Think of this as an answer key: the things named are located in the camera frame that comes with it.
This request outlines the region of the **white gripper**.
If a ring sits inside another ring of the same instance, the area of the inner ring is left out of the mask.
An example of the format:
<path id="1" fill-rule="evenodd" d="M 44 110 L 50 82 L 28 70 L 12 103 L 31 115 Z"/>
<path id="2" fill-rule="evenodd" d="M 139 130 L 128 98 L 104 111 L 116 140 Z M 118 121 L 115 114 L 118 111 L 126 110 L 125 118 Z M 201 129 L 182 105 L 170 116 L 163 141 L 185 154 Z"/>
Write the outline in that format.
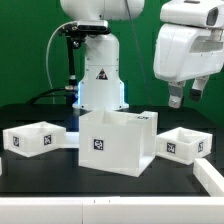
<path id="1" fill-rule="evenodd" d="M 190 99 L 201 100 L 209 75 L 218 73 L 224 64 L 224 38 L 221 34 L 221 30 L 172 24 L 161 27 L 156 41 L 154 73 L 158 79 L 170 82 L 170 107 L 182 106 L 185 81 L 189 79 L 196 78 Z"/>

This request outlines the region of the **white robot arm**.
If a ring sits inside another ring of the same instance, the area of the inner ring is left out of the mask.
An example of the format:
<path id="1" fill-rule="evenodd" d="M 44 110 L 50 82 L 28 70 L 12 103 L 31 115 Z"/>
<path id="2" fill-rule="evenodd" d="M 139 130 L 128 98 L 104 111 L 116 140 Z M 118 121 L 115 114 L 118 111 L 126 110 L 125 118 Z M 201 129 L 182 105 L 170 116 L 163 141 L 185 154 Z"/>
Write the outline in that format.
<path id="1" fill-rule="evenodd" d="M 62 31 L 68 53 L 86 45 L 85 72 L 76 83 L 74 106 L 85 110 L 119 110 L 124 100 L 124 83 L 119 78 L 119 41 L 111 33 L 110 20 L 138 17 L 145 0 L 60 0 L 72 21 Z M 182 105 L 183 88 L 193 82 L 190 98 L 198 101 L 209 76 L 224 66 L 224 0 L 170 0 L 160 11 L 160 28 L 155 49 L 155 77 L 169 86 L 169 105 Z"/>

